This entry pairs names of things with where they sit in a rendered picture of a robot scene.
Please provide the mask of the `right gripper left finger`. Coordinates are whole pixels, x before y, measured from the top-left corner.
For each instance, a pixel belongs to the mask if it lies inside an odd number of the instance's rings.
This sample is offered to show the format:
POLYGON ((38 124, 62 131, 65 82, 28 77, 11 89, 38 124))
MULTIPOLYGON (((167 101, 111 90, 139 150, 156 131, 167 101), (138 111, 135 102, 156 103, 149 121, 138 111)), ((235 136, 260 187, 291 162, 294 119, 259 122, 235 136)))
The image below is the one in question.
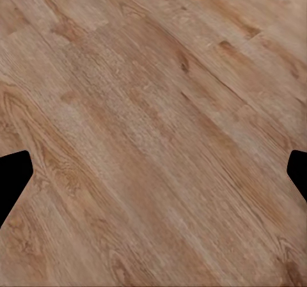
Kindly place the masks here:
POLYGON ((0 227, 33 175, 28 151, 0 157, 0 227))

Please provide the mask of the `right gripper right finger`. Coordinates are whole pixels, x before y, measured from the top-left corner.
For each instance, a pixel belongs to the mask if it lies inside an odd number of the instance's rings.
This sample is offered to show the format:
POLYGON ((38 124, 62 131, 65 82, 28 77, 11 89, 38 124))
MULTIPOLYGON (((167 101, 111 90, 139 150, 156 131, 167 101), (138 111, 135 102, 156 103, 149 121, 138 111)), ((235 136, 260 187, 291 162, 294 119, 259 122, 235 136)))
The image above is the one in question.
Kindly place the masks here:
POLYGON ((291 152, 287 174, 307 202, 307 151, 293 150, 291 152))

